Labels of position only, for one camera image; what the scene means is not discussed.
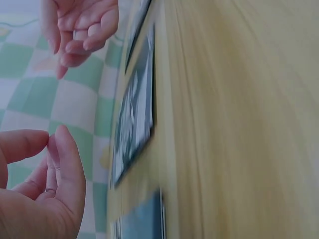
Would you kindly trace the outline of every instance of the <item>wooden surface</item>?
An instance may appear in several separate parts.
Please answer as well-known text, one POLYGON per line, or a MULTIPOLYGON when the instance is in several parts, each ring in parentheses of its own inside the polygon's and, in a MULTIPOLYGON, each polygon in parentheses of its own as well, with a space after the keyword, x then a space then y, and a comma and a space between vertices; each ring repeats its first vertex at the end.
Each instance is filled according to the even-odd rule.
POLYGON ((319 1, 156 9, 155 136, 108 223, 161 186, 168 239, 319 238, 319 1))

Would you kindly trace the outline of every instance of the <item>skin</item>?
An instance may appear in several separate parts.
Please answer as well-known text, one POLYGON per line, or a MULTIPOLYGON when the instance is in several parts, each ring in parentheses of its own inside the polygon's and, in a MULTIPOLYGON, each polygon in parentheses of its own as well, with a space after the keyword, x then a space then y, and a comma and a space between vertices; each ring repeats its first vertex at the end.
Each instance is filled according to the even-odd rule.
POLYGON ((65 126, 45 131, 0 132, 0 238, 75 239, 86 181, 74 139, 65 126), (7 165, 47 153, 22 184, 7 190, 7 165))
POLYGON ((54 54, 56 77, 81 65, 117 30, 118 0, 41 0, 41 28, 54 54))

